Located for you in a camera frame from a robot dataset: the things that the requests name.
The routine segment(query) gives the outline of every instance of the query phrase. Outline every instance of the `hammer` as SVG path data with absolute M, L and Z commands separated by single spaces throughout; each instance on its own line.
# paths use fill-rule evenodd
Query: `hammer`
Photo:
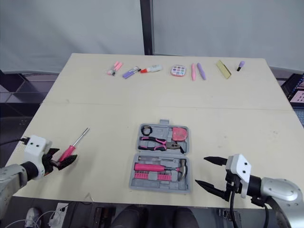
M 181 172 L 181 176 L 179 177 L 179 181 L 185 178 L 187 173 L 186 159 L 180 159 L 180 167 L 172 168 L 163 165 L 151 165 L 151 164 L 139 164 L 136 163 L 134 166 L 135 171 L 154 171 L 154 172 L 163 172 L 166 170 L 175 170 L 177 172 Z

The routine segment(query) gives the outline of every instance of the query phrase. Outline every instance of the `tool case latch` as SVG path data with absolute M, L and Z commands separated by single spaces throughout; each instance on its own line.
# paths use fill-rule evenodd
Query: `tool case latch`
M 169 120 L 162 120 L 162 119 L 160 119 L 160 124 L 161 125 L 169 125 Z

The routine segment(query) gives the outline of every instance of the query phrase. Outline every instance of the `hammer head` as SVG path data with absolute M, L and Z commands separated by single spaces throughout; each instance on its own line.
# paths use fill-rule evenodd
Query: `hammer head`
M 179 177 L 179 181 L 185 178 L 187 174 L 187 166 L 186 166 L 186 159 L 180 160 L 180 167 L 178 168 L 178 171 L 181 172 L 181 176 Z

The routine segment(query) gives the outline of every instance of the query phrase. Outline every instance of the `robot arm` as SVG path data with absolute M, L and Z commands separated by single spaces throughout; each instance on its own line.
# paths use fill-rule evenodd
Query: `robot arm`
M 206 157 L 205 160 L 226 165 L 226 191 L 216 189 L 214 185 L 195 180 L 206 191 L 229 201 L 232 192 L 240 193 L 242 198 L 251 196 L 251 202 L 263 207 L 269 204 L 276 212 L 280 227 L 304 227 L 303 195 L 298 186 L 285 179 L 259 178 L 250 175 L 251 165 L 242 154 L 221 157 Z
M 51 173 L 54 166 L 61 170 L 73 163 L 77 157 L 71 155 L 62 162 L 52 160 L 59 149 L 51 148 L 51 141 L 35 135 L 24 140 L 24 144 L 24 163 L 0 168 L 0 220 L 4 217 L 12 195 L 28 181 L 38 180 Z

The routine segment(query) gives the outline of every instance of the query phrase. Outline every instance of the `gray tool case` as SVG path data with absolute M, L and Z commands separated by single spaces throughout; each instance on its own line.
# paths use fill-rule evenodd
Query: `gray tool case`
M 152 133 L 149 136 L 142 134 L 142 127 L 150 126 Z M 187 138 L 181 142 L 172 141 L 173 127 L 180 127 L 187 131 Z M 148 134 L 150 129 L 145 129 L 144 133 Z M 141 137 L 155 137 L 158 139 L 165 139 L 168 143 L 177 143 L 184 150 L 184 154 L 180 149 L 168 149 L 165 151 L 160 150 L 140 150 L 139 146 L 156 147 L 162 145 L 153 141 L 142 141 Z M 160 120 L 160 124 L 141 124 L 136 144 L 137 153 L 134 156 L 132 163 L 132 171 L 130 176 L 129 186 L 135 190 L 152 190 L 152 191 L 164 191 L 175 193 L 190 193 L 190 163 L 189 159 L 185 156 L 189 151 L 189 130 L 185 126 L 173 126 L 169 125 L 169 120 Z M 156 171 L 135 171 L 135 164 L 152 164 L 161 165 L 169 168 L 178 168 L 181 166 L 181 162 L 186 161 L 186 176 L 180 180 L 182 173 L 176 170 L 166 170 L 161 172 Z

